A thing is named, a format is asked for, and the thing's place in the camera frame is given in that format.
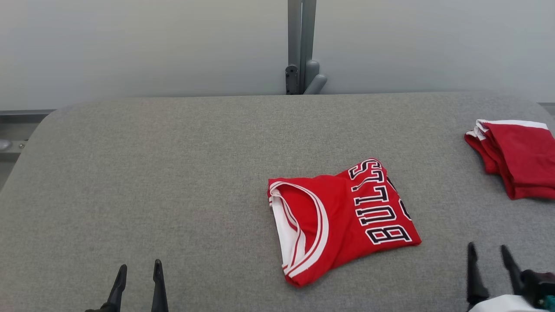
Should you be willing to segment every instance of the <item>bulls jersey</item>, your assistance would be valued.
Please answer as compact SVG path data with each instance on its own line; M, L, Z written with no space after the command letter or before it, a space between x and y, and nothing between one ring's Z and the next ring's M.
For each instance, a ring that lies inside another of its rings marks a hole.
M270 179L268 197L285 279L297 287L356 258L421 242L375 158L338 175Z

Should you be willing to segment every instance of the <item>gray cushion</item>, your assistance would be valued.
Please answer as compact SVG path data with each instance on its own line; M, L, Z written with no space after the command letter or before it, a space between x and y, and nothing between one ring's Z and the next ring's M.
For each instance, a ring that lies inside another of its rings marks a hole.
M2 310L84 311L128 265L122 311L150 309L162 260L171 311L464 311L466 246L493 295L499 246L555 270L553 201L511 201L463 140L478 118L547 123L495 93L140 98L74 105L37 128L0 194ZM267 179L376 157L422 244L295 289L281 271Z

